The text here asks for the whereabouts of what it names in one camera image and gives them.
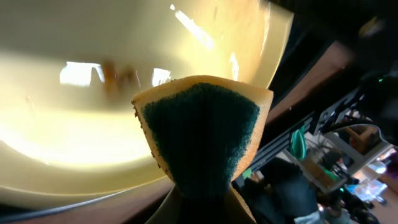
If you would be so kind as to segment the yellow plate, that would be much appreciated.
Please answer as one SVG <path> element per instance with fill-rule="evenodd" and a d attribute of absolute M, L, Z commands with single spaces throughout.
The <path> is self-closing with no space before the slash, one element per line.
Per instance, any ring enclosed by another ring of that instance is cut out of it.
<path fill-rule="evenodd" d="M 1 203 L 53 208 L 163 178 L 132 97 L 190 75 L 267 88 L 293 17 L 270 1 L 1 0 Z"/>

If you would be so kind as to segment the yellow green sponge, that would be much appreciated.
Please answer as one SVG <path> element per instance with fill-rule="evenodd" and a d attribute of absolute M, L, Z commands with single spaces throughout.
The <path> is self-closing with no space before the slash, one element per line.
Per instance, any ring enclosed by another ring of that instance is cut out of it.
<path fill-rule="evenodd" d="M 213 200 L 254 159 L 272 99 L 265 88 L 196 75 L 143 91 L 132 105 L 153 158 L 179 192 Z"/>

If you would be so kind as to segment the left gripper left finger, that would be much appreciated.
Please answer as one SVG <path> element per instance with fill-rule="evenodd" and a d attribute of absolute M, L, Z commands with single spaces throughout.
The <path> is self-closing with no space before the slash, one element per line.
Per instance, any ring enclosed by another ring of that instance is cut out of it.
<path fill-rule="evenodd" d="M 164 201 L 145 224 L 177 224 L 182 207 L 183 198 L 174 186 Z"/>

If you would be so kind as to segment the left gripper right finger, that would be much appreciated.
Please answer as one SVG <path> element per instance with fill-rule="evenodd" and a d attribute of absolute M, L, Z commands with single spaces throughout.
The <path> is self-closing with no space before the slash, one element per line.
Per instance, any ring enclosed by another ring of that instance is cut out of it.
<path fill-rule="evenodd" d="M 232 185 L 224 197 L 224 205 L 229 223 L 256 224 L 248 205 Z"/>

